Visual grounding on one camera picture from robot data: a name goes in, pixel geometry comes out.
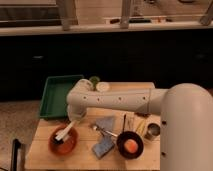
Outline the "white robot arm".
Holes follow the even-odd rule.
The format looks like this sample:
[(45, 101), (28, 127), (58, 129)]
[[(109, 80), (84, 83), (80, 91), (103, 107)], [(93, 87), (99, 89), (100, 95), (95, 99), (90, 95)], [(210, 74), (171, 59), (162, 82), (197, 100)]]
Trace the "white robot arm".
[(158, 115), (160, 171), (213, 171), (213, 96), (199, 85), (97, 92), (81, 79), (67, 104), (71, 120), (84, 117), (90, 107)]

